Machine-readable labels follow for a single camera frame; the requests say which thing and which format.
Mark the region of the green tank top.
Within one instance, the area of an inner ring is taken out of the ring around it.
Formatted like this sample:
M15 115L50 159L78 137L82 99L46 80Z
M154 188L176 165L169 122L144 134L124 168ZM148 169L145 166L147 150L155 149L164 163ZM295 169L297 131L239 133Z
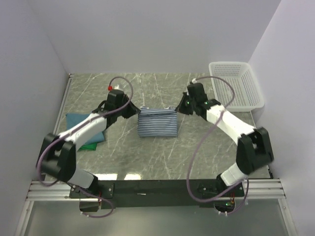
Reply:
M84 144L82 145L78 150L89 150L89 151L95 151L97 148L97 143L89 143L89 144Z

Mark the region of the striped tank top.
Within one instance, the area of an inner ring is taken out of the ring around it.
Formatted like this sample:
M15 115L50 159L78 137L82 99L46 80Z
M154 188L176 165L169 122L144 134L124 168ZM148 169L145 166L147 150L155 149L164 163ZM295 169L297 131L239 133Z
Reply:
M142 107L137 118L139 137L177 137L178 119L175 109Z

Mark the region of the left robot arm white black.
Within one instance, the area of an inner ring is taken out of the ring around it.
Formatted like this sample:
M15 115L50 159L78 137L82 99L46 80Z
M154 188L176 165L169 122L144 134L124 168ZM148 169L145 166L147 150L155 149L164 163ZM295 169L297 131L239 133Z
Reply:
M38 173L73 184L80 187L86 197L94 197L100 191L98 178L77 168L77 151L96 134L108 129L118 117L130 118L139 113L140 109L122 90L109 91L107 99L82 122L59 135L51 133L46 135L36 164Z

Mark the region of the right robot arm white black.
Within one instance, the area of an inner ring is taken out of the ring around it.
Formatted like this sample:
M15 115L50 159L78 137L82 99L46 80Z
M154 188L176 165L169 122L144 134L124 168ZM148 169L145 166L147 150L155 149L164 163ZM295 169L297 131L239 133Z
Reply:
M227 196L233 191L233 185L247 178L256 170L274 161L268 131L245 123L229 112L220 102L208 99L201 83L187 86L177 112L202 117L229 136L237 145L235 162L216 179L216 191Z

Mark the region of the blue tank top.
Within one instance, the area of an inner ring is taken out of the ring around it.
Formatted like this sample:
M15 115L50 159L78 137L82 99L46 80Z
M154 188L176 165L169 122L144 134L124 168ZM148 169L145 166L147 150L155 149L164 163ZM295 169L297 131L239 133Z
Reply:
M83 122L90 114L78 114L78 113L67 113L66 118L66 129L69 130L79 123ZM101 132L95 134L92 138L85 142L85 145L103 142L105 137Z

